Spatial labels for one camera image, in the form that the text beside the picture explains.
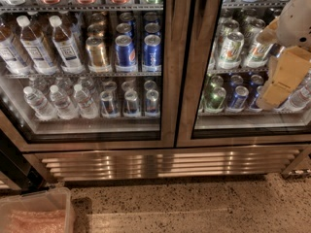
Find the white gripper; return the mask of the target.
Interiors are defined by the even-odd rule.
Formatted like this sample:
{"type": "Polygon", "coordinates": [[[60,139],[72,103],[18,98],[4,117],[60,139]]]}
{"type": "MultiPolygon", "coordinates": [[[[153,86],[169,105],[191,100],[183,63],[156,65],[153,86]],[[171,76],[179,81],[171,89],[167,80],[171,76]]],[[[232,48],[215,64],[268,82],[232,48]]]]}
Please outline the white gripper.
{"type": "Polygon", "coordinates": [[[264,110],[284,102],[311,68],[311,52],[303,49],[311,47],[311,0],[291,0],[257,36],[257,41],[265,45],[275,44],[277,39],[280,45],[290,48],[269,59],[268,81],[257,100],[264,110]]]}

